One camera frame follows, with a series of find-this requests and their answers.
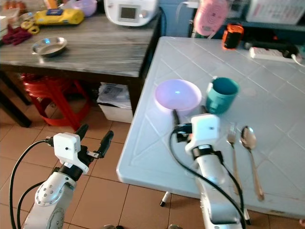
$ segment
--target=wooden table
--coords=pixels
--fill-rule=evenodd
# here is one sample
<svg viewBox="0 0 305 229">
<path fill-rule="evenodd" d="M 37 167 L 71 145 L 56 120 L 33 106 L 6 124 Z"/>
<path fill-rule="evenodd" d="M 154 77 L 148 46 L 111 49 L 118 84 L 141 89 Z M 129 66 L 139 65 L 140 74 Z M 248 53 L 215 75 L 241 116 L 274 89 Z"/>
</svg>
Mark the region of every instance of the wooden table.
<svg viewBox="0 0 305 229">
<path fill-rule="evenodd" d="M 123 27 L 100 14 L 76 26 L 41 27 L 39 34 L 17 46 L 0 47 L 0 70 L 124 84 L 134 113 L 160 37 L 160 23 L 158 14 L 145 26 Z M 54 36 L 67 39 L 66 52 L 44 59 L 31 54 L 35 42 Z"/>
</svg>

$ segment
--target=spoon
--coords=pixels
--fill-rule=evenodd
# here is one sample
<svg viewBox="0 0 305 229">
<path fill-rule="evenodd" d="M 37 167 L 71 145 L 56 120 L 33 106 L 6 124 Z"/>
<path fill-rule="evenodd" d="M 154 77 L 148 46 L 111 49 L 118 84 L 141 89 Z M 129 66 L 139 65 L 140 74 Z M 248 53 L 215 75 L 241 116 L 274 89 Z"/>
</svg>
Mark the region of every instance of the spoon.
<svg viewBox="0 0 305 229">
<path fill-rule="evenodd" d="M 245 147 L 251 155 L 251 164 L 252 164 L 252 173 L 253 173 L 253 179 L 254 179 L 255 193 L 257 195 L 258 200 L 262 201 L 262 200 L 264 200 L 264 193 L 263 193 L 261 184 L 259 182 L 259 178 L 258 178 L 258 174 L 256 171 L 256 166 L 255 166 L 254 158 L 253 158 L 253 154 L 252 154 L 252 149 L 254 149 L 256 147 L 256 137 L 255 137 L 253 129 L 249 126 L 245 126 L 242 130 L 240 140 L 241 140 L 243 147 Z"/>
</svg>

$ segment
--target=table leg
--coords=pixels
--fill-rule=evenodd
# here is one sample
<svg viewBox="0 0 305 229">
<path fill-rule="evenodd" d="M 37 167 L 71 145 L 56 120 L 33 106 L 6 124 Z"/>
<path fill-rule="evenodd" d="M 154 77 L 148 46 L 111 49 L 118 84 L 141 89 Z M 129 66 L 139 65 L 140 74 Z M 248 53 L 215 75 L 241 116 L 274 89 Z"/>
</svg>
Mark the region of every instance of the table leg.
<svg viewBox="0 0 305 229">
<path fill-rule="evenodd" d="M 29 127 L 31 125 L 32 122 L 30 119 L 28 119 L 2 91 L 0 91 L 0 106 L 20 126 Z"/>
<path fill-rule="evenodd" d="M 19 88 L 9 79 L 5 72 L 0 71 L 0 78 L 3 82 L 13 90 L 13 92 L 24 102 L 26 105 L 30 105 L 30 101 L 24 96 L 24 94 L 19 90 Z"/>
<path fill-rule="evenodd" d="M 141 96 L 143 85 L 139 83 L 131 83 L 127 86 L 129 91 L 130 102 L 132 104 L 132 113 L 134 114 Z"/>
</svg>

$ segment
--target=red stool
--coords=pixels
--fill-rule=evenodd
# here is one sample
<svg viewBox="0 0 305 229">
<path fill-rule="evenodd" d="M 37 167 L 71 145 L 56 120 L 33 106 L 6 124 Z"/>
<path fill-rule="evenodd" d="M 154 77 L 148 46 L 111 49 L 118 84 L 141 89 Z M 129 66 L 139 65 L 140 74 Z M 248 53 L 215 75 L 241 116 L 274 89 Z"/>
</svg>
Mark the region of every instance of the red stool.
<svg viewBox="0 0 305 229">
<path fill-rule="evenodd" d="M 77 80 L 34 74 L 23 74 L 22 80 L 25 90 L 29 93 L 33 104 L 47 124 L 54 126 L 69 125 L 74 130 L 77 130 L 81 126 L 80 121 L 90 111 L 90 98 Z M 71 93 L 82 94 L 87 100 L 84 107 L 78 113 L 72 111 L 64 96 L 65 94 Z M 45 109 L 51 102 L 54 102 L 61 110 L 64 116 L 63 119 L 51 119 L 47 117 Z"/>
</svg>

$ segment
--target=tiled floor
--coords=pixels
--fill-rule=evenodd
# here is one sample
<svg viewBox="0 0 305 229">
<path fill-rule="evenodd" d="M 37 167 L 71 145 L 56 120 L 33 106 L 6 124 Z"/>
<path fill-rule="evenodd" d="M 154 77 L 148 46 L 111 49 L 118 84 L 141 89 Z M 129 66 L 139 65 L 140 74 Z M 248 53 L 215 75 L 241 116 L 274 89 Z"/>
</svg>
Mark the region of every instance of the tiled floor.
<svg viewBox="0 0 305 229">
<path fill-rule="evenodd" d="M 47 126 L 33 106 L 25 107 L 18 98 L 12 100 L 33 121 L 31 128 L 22 128 L 0 111 L 0 228 L 10 229 L 8 187 L 11 170 L 23 150 L 33 141 L 58 132 L 72 132 L 70 127 Z M 81 103 L 73 103 L 75 109 Z M 59 117 L 55 107 L 49 107 L 48 115 Z M 84 122 L 90 129 L 82 144 L 89 150 L 99 147 L 100 140 L 109 129 L 115 135 L 105 159 L 93 162 L 87 176 L 77 183 L 66 216 L 64 229 L 101 229 L 105 224 L 120 224 L 126 229 L 166 229 L 169 224 L 184 229 L 203 229 L 199 201 L 172 195 L 164 208 L 159 206 L 163 192 L 127 185 L 119 182 L 115 169 L 122 152 L 130 125 L 108 121 L 96 107 L 92 108 Z M 60 165 L 53 149 L 40 144 L 24 158 L 16 173 L 14 183 L 14 207 L 21 194 L 31 185 L 45 180 L 52 168 Z M 35 190 L 24 200 L 21 221 L 24 222 L 33 205 Z M 269 216 L 250 211 L 253 225 L 249 229 L 300 229 L 296 219 Z"/>
</svg>

